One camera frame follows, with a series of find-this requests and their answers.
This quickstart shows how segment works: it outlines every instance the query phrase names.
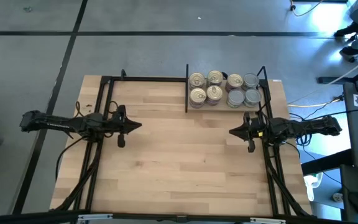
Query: silver can lid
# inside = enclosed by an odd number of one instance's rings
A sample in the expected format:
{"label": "silver can lid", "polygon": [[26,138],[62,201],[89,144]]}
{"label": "silver can lid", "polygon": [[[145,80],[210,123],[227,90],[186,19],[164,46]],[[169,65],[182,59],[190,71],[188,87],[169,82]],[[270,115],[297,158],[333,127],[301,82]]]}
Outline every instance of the silver can lid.
{"label": "silver can lid", "polygon": [[190,92],[190,99],[195,103],[202,103],[206,99],[206,93],[202,88],[195,88]]}
{"label": "silver can lid", "polygon": [[212,70],[208,73],[208,80],[211,83],[220,83],[223,80],[223,74],[220,71]]}
{"label": "silver can lid", "polygon": [[223,96],[223,91],[219,86],[210,86],[206,89],[206,95],[211,100],[220,100]]}
{"label": "silver can lid", "polygon": [[259,103],[262,95],[256,89],[249,89],[246,91],[246,102]]}
{"label": "silver can lid", "polygon": [[228,97],[229,97],[229,101],[235,104],[241,104],[246,98],[241,90],[230,91]]}
{"label": "silver can lid", "polygon": [[196,72],[190,75],[189,82],[194,86],[201,86],[205,82],[205,77],[203,74]]}
{"label": "silver can lid", "polygon": [[240,75],[238,74],[231,74],[229,75],[229,77],[227,78],[227,82],[230,84],[230,86],[233,87],[240,87],[242,86],[242,78]]}
{"label": "silver can lid", "polygon": [[244,75],[244,84],[248,87],[255,88],[259,84],[259,77],[253,73]]}

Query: floor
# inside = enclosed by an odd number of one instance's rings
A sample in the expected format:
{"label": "floor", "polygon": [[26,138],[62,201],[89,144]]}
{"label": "floor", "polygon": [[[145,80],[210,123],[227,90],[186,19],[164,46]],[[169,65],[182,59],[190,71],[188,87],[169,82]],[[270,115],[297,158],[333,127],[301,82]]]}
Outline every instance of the floor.
{"label": "floor", "polygon": [[[129,76],[183,77],[186,63],[190,72],[201,73],[214,69],[257,72],[265,65],[269,78],[283,80],[290,102],[306,90],[319,88],[316,77],[337,77],[358,64],[345,62],[338,54],[348,44],[345,40],[331,38],[335,30],[350,23],[346,14],[349,3],[322,3],[310,14],[295,17],[288,11],[287,0],[92,0],[86,5],[80,32],[227,31],[246,32],[246,36],[88,33],[76,37],[65,70],[63,57],[70,36],[62,34],[73,30],[81,3],[0,0],[0,31],[41,32],[0,33],[0,137],[4,138],[0,146],[0,215],[12,210],[35,139],[35,133],[20,132],[21,116],[29,110],[46,110],[60,71],[64,79],[53,113],[72,116],[83,75],[119,75],[124,68]],[[314,4],[297,3],[296,10],[302,12]],[[31,7],[30,12],[24,7]],[[48,31],[59,32],[46,35]],[[323,103],[341,93],[341,86],[333,85],[296,103]],[[291,108],[301,116],[314,110]],[[342,110],[344,104],[335,103],[314,116]],[[306,150],[328,155],[347,149],[346,117],[338,119],[344,128],[340,137],[316,136]],[[48,209],[55,161],[66,139],[62,133],[48,131],[24,212]],[[335,218],[327,213],[324,218]]]}

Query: butcher block tabletop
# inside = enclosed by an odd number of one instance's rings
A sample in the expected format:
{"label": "butcher block tabletop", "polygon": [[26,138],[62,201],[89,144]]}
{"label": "butcher block tabletop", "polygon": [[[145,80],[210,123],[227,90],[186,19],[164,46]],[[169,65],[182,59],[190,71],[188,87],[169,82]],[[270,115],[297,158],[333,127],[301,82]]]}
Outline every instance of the butcher block tabletop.
{"label": "butcher block tabletop", "polygon": [[[84,77],[78,97],[83,114],[94,111],[100,79]],[[273,116],[288,119],[283,83],[268,84]],[[92,212],[272,216],[261,141],[255,139],[255,152],[248,153],[247,143],[229,134],[242,124],[243,112],[185,113],[185,82],[116,81],[112,100],[125,105],[128,118],[142,127],[125,136],[124,148],[117,147],[117,135],[104,139]],[[73,137],[67,145],[79,138]],[[51,208],[77,184],[85,147],[81,141],[64,154]],[[297,151],[283,145],[280,155],[287,188],[311,213]],[[283,213],[277,186],[275,191]]]}

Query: tin can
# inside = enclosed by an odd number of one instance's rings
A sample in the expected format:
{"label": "tin can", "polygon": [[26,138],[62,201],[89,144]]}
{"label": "tin can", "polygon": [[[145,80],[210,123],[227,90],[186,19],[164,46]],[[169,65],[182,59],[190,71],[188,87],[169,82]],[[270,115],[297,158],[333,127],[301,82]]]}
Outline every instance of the tin can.
{"label": "tin can", "polygon": [[212,70],[208,73],[206,79],[206,85],[217,85],[220,86],[222,84],[223,74],[220,71]]}
{"label": "tin can", "polygon": [[206,99],[206,93],[202,88],[195,88],[190,92],[190,106],[193,108],[200,108],[203,106]]}
{"label": "tin can", "polygon": [[232,90],[227,96],[227,105],[231,108],[239,107],[244,102],[244,92],[241,90]]}
{"label": "tin can", "polygon": [[246,91],[245,98],[244,98],[244,105],[248,107],[255,107],[260,102],[262,95],[260,95],[259,91],[250,88]]}
{"label": "tin can", "polygon": [[223,91],[221,87],[211,85],[206,89],[206,103],[215,106],[219,103],[223,96]]}
{"label": "tin can", "polygon": [[202,88],[204,82],[205,82],[205,77],[203,74],[196,72],[190,75],[189,86],[191,90],[194,88]]}
{"label": "tin can", "polygon": [[231,90],[238,89],[242,86],[242,77],[238,74],[231,74],[227,78],[225,89],[229,93]]}
{"label": "tin can", "polygon": [[242,77],[243,84],[242,89],[248,90],[250,88],[256,88],[259,84],[259,77],[253,73],[247,73]]}

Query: desk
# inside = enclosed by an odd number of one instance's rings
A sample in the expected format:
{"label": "desk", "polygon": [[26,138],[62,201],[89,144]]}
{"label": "desk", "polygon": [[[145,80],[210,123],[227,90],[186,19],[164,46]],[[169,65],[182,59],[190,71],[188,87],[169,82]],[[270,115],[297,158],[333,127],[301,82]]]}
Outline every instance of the desk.
{"label": "desk", "polygon": [[[353,103],[353,94],[357,94],[353,83],[345,83],[343,86],[346,111],[358,110]],[[349,126],[349,137],[351,139],[351,149],[326,156],[315,161],[302,164],[304,175],[321,172],[324,170],[335,169],[341,164],[358,167],[358,112],[347,114],[347,123]]]}
{"label": "desk", "polygon": [[347,188],[343,189],[343,204],[344,210],[342,211],[342,220],[349,222],[358,222],[358,214],[350,204],[347,197],[348,190],[358,192],[358,168],[351,166],[341,166],[341,180],[342,186],[345,185]]}
{"label": "desk", "polygon": [[[78,97],[83,114],[93,111],[100,79],[84,77]],[[281,81],[269,80],[269,86],[273,115],[288,118]],[[126,136],[125,148],[117,147],[116,136],[104,140],[92,212],[272,216],[260,140],[249,154],[247,143],[228,132],[242,124],[243,112],[185,113],[184,82],[118,81],[112,99],[143,126]],[[78,138],[68,139],[67,145]],[[80,142],[64,154],[51,208],[76,185],[85,145]],[[288,189],[311,213],[298,153],[284,145],[280,155]],[[283,213],[277,186],[275,190]]]}

